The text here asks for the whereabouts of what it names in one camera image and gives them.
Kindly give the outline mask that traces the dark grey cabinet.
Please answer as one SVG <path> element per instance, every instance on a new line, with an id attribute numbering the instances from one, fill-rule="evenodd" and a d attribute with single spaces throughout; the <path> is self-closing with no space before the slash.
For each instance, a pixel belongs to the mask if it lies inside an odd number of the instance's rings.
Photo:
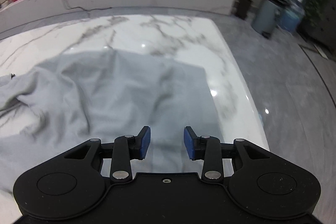
<path id="1" fill-rule="evenodd" d="M 335 52 L 335 0 L 328 0 L 321 17 L 313 25 L 303 20 L 297 30 L 306 41 Z"/>

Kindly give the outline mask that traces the grey pedal trash bin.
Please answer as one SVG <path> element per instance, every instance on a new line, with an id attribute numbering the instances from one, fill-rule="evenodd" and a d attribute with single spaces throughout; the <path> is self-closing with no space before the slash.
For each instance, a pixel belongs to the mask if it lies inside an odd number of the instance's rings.
<path id="1" fill-rule="evenodd" d="M 289 0 L 262 0 L 252 20 L 251 27 L 266 39 L 270 39 Z"/>

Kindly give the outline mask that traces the light grey garment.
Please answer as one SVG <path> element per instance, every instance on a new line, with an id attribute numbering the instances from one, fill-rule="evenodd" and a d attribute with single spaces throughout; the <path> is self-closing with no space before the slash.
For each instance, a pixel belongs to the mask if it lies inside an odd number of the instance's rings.
<path id="1" fill-rule="evenodd" d="M 183 130 L 221 137 L 205 71 L 124 51 L 56 56 L 1 77 L 1 192 L 26 170 L 88 140 L 104 143 L 151 129 L 135 172 L 199 172 Z"/>

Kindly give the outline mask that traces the blue water jug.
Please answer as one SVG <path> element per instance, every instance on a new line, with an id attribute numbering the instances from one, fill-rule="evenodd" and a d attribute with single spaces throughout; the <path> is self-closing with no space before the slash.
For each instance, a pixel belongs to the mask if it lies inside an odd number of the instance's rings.
<path id="1" fill-rule="evenodd" d="M 295 32 L 305 16 L 303 0 L 290 1 L 290 5 L 284 10 L 278 26 L 289 33 Z"/>

